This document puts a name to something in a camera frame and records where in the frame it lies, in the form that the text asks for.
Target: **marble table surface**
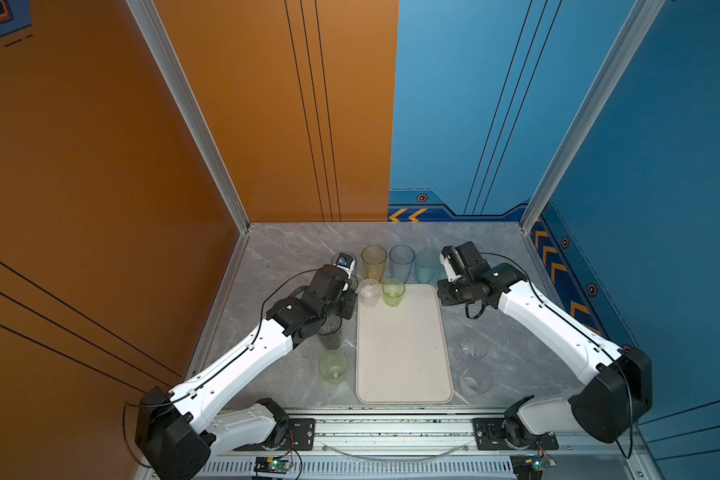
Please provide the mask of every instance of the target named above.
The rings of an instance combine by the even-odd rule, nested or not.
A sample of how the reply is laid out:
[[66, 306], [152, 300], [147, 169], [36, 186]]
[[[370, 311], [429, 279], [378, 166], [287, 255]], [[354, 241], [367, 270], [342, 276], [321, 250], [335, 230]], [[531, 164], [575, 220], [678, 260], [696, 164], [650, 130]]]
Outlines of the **marble table surface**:
[[[256, 326], [264, 299], [291, 275], [319, 268], [330, 263], [335, 253], [348, 251], [358, 258], [358, 275], [363, 278], [360, 252], [370, 244], [379, 244], [388, 250], [394, 245], [405, 244], [419, 252], [423, 248], [440, 251], [443, 246], [471, 240], [480, 251], [495, 252], [516, 260], [545, 295], [558, 301], [538, 255], [514, 223], [254, 224], [249, 235], [250, 241], [212, 338], [205, 366]], [[504, 261], [485, 257], [491, 265]], [[308, 284], [311, 278], [311, 274], [304, 274], [288, 282], [267, 303], [265, 310], [274, 300], [286, 296], [299, 285]], [[580, 387], [574, 374], [557, 355], [505, 314], [488, 308], [479, 319], [470, 320], [464, 315], [463, 306], [441, 307], [441, 314], [454, 383], [454, 396], [448, 406], [506, 408], [524, 396], [557, 395]], [[264, 397], [273, 398], [284, 408], [364, 406], [355, 396], [355, 317], [344, 321], [341, 332], [339, 350], [346, 355], [349, 365], [344, 383], [334, 386], [320, 377], [317, 363], [326, 349], [318, 338], [313, 337], [271, 364], [240, 391], [227, 408], [248, 407]], [[465, 338], [476, 339], [488, 346], [488, 354], [480, 361], [493, 372], [494, 384], [482, 395], [469, 395], [459, 381], [463, 357], [458, 346]]]

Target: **clear cup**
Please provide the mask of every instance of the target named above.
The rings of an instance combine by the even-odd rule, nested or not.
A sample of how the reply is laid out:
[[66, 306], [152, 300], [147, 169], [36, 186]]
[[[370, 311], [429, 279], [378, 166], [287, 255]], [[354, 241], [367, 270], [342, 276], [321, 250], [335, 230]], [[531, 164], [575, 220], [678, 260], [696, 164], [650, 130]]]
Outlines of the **clear cup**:
[[339, 348], [342, 345], [342, 318], [338, 315], [331, 315], [320, 326], [317, 336], [326, 350]]
[[382, 295], [382, 284], [373, 278], [369, 278], [360, 282], [357, 292], [360, 297], [360, 303], [369, 308], [373, 308]]
[[368, 245], [360, 253], [365, 268], [365, 278], [373, 278], [381, 283], [384, 267], [387, 264], [387, 251], [380, 245]]
[[458, 341], [458, 354], [456, 361], [467, 365], [473, 360], [481, 360], [488, 354], [488, 341], [480, 340], [477, 336], [465, 335]]
[[415, 263], [414, 278], [416, 283], [431, 283], [441, 268], [440, 253], [432, 249], [423, 250], [416, 254]]
[[459, 389], [466, 396], [478, 396], [494, 386], [494, 370], [489, 364], [475, 360], [461, 370]]
[[410, 246], [395, 245], [389, 251], [389, 272], [392, 277], [407, 283], [413, 270], [414, 258], [416, 258], [416, 253]]
[[328, 383], [338, 385], [347, 378], [347, 357], [338, 350], [329, 350], [320, 357], [317, 369]]
[[382, 286], [384, 292], [384, 303], [389, 306], [400, 305], [405, 293], [405, 283], [399, 278], [391, 278]]

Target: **wall panel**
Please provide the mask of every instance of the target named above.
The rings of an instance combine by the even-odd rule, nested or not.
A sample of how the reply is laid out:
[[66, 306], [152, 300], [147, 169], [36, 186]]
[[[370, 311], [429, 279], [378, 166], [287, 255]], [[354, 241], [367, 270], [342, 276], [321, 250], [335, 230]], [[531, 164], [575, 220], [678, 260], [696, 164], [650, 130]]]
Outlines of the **wall panel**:
[[[126, 4], [30, 6], [0, 39], [0, 262], [122, 340], [1, 264], [0, 292], [174, 384], [234, 222]], [[1, 295], [0, 324], [135, 387], [0, 328], [0, 479], [130, 476], [121, 408], [158, 381]]]
[[386, 217], [397, 5], [156, 2], [251, 221]]

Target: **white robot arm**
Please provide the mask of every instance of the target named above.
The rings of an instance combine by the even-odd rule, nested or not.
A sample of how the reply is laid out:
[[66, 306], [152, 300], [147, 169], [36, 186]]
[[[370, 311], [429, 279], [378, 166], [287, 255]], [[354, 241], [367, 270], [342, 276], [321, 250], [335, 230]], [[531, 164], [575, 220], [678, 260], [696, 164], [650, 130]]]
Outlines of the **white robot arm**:
[[258, 327], [211, 366], [168, 392], [155, 387], [142, 397], [136, 445], [162, 480], [192, 478], [212, 454], [250, 444], [280, 445], [288, 415], [270, 398], [218, 414], [261, 371], [315, 335], [326, 318], [352, 317], [357, 295], [350, 277], [356, 263], [353, 255], [339, 254], [308, 286], [275, 302]]
[[546, 432], [586, 431], [612, 443], [653, 404], [651, 362], [640, 349], [623, 350], [586, 328], [538, 293], [524, 272], [510, 264], [490, 268], [467, 242], [446, 246], [441, 262], [448, 275], [438, 282], [443, 305], [480, 302], [506, 313], [565, 362], [584, 388], [576, 395], [522, 398], [504, 416], [507, 441], [516, 448], [535, 443]]
[[[581, 325], [537, 292], [509, 264], [490, 268], [471, 242], [443, 248], [447, 280], [438, 282], [444, 306], [480, 302], [523, 324], [555, 352], [585, 386], [571, 398], [522, 398], [504, 416], [508, 443], [534, 445], [538, 435], [585, 430], [613, 442], [652, 403], [650, 359], [624, 351]], [[288, 415], [270, 398], [250, 408], [218, 415], [245, 385], [271, 363], [317, 333], [331, 315], [350, 318], [357, 302], [350, 277], [351, 254], [317, 270], [269, 309], [257, 328], [211, 366], [168, 393], [155, 387], [141, 400], [136, 444], [163, 480], [192, 478], [212, 454], [264, 444], [280, 445]]]

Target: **beige tray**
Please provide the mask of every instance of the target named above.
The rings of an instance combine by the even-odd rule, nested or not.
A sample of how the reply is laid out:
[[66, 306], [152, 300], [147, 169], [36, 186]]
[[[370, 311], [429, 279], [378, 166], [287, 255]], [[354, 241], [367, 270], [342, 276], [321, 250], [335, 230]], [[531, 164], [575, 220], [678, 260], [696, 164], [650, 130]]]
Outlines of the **beige tray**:
[[451, 369], [440, 302], [432, 285], [406, 285], [395, 307], [383, 298], [373, 308], [358, 301], [357, 347], [355, 391], [361, 402], [451, 401]]

